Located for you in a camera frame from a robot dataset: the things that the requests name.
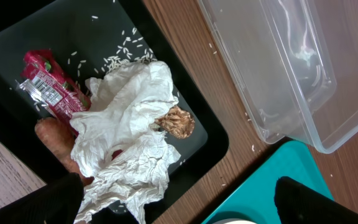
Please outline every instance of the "teal tray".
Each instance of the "teal tray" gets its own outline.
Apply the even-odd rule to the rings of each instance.
[[[280,224],[274,204],[276,181],[283,176],[333,200],[309,149],[301,142],[283,144],[203,222],[239,218],[258,224]]]

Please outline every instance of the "black tray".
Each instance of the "black tray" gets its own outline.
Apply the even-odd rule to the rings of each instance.
[[[142,1],[0,1],[0,18],[9,18],[0,19],[0,141],[47,183],[67,173],[34,134],[36,121],[48,113],[44,110],[39,113],[26,93],[15,90],[15,80],[21,81],[22,58],[32,49],[51,48],[62,68],[79,81],[83,92],[86,91],[84,80],[104,75],[100,69],[105,64],[103,57],[115,55],[117,45],[122,45],[126,36],[144,38],[136,43],[143,44],[142,48],[127,43],[126,47],[133,53],[132,60],[141,57],[148,46],[159,60],[168,64],[175,84],[173,94],[179,95],[182,108],[195,115],[196,129],[186,140],[168,137],[167,142],[173,144],[182,157],[169,167],[170,183],[164,199],[145,207],[148,223],[161,215],[225,155],[228,147],[226,132]],[[137,28],[136,35],[132,35],[133,27]],[[125,30],[125,35],[121,35],[122,30]],[[74,51],[78,53],[72,57],[70,54]],[[87,60],[87,63],[81,68],[81,76],[77,77],[80,60]],[[94,215],[92,223],[111,222],[113,219],[117,222],[134,221],[128,213],[120,214],[122,210],[114,213],[112,210],[100,211]]]

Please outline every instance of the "white object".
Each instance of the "white object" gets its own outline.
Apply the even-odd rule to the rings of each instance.
[[[70,121],[78,131],[71,158],[94,181],[85,187],[76,222],[88,222],[92,214],[120,200],[145,223],[143,206],[163,198],[168,166],[180,158],[165,142],[165,132],[149,127],[178,103],[170,70],[163,62],[133,62],[86,84],[92,105]],[[119,149],[123,152],[111,160]]]
[[[256,223],[250,222],[250,221],[245,221],[245,220],[240,220],[240,219],[236,219],[236,218],[229,218],[229,219],[218,221],[213,224],[256,224]]]

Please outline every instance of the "trash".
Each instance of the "trash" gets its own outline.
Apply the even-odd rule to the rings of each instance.
[[[70,125],[72,113],[88,110],[90,99],[53,59],[51,50],[31,50],[24,56],[24,62],[22,77],[27,80],[19,88],[35,102],[47,105],[45,109],[50,114]]]
[[[168,166],[180,158],[165,142],[166,132],[150,128],[178,103],[170,70],[163,62],[134,62],[86,84],[92,105],[70,121],[79,133],[71,158],[94,181],[85,187],[76,222],[89,222],[92,214],[120,200],[145,223],[143,206],[163,198]],[[122,152],[111,160],[117,150]]]
[[[194,130],[195,121],[193,115],[175,105],[169,112],[155,120],[155,123],[168,131],[177,139],[188,138]]]

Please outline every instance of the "red wrapper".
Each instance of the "red wrapper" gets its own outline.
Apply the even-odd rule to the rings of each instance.
[[[74,112],[86,111],[91,106],[73,80],[53,59],[50,50],[32,50],[24,56],[26,64],[22,76],[31,80],[40,92],[51,114],[70,126]]]

